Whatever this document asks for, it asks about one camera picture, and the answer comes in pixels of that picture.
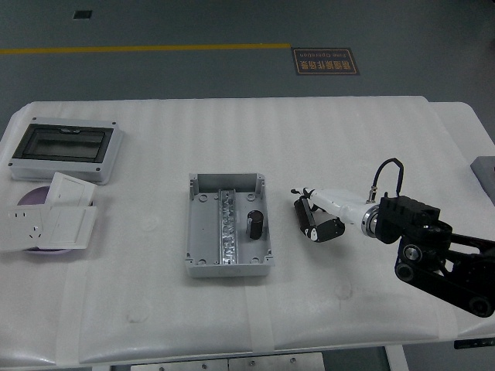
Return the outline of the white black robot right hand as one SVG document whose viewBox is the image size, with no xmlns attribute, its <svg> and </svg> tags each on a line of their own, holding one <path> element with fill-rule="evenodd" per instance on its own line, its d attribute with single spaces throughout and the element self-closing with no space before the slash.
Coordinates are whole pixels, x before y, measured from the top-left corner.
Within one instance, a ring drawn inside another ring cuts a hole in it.
<svg viewBox="0 0 495 371">
<path fill-rule="evenodd" d="M 322 243 L 343 235 L 347 224 L 353 224 L 364 235 L 374 237 L 370 224 L 376 213 L 375 204 L 367 203 L 345 189 L 300 188 L 292 189 L 291 193 L 299 195 L 294 202 L 299 229 L 313 242 Z M 313 213 L 318 209 L 331 218 L 317 224 Z"/>
</svg>

